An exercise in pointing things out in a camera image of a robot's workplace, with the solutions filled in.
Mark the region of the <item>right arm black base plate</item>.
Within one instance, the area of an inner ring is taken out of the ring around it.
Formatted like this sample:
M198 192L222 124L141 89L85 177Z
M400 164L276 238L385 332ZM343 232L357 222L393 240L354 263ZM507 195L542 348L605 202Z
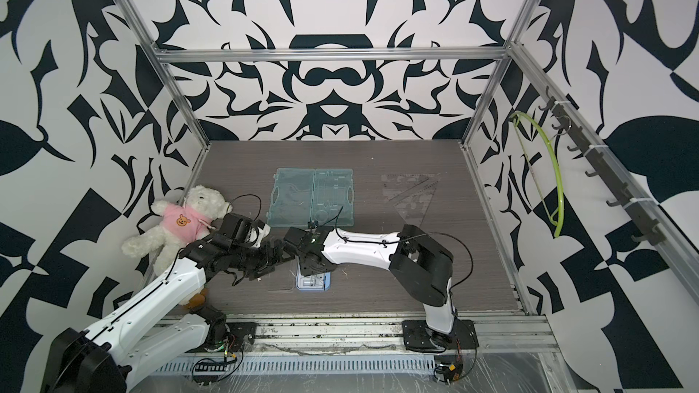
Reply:
M439 354L447 350L479 347L473 322L458 318L449 335L429 329L425 320L404 320L402 336L405 349L411 352Z

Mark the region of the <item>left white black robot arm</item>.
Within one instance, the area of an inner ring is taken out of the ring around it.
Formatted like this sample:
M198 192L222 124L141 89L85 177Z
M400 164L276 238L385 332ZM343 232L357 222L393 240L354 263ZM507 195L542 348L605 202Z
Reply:
M188 350L227 348L227 317L206 303L152 337L147 333L218 273L239 271L257 279L294 258L287 243L267 239L261 221L228 214L219 229L178 250L172 265L124 305L82 331L59 334L50 347L41 391L128 392Z

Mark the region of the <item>blue transparent geometry set case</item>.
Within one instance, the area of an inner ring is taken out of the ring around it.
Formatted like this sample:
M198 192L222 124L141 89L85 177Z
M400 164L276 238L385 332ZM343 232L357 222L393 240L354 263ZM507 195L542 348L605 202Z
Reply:
M325 292L331 286L331 274L303 276L300 263L297 266L296 289L306 292Z

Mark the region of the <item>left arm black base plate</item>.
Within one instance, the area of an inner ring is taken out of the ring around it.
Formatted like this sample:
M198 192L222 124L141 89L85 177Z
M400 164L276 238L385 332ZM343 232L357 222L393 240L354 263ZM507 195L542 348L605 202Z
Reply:
M188 353L235 353L247 349L255 343L258 324L252 321L227 322L225 327L218 325L209 332L204 343L189 349Z

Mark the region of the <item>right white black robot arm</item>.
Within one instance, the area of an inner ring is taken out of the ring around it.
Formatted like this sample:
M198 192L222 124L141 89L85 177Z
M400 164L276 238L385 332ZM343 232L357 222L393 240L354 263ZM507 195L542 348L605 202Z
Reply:
M406 225L399 232L387 234L328 226L313 231L293 227L284 237L284 246L300 260L304 276L330 273L345 264L391 272L423 305L427 329L442 336L453 333L453 254L418 227Z

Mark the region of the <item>teal transparent ruler set case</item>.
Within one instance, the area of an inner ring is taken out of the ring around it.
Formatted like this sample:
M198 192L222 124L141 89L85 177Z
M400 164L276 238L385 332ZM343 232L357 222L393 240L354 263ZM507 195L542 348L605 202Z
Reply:
M354 226L350 168L280 168L274 175L267 223L271 227Z

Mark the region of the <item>clear triangle ruler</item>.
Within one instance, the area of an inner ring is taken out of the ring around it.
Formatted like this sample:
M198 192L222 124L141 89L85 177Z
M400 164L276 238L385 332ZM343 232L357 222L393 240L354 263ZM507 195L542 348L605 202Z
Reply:
M406 224L420 227L439 181L439 174L384 174L382 196Z

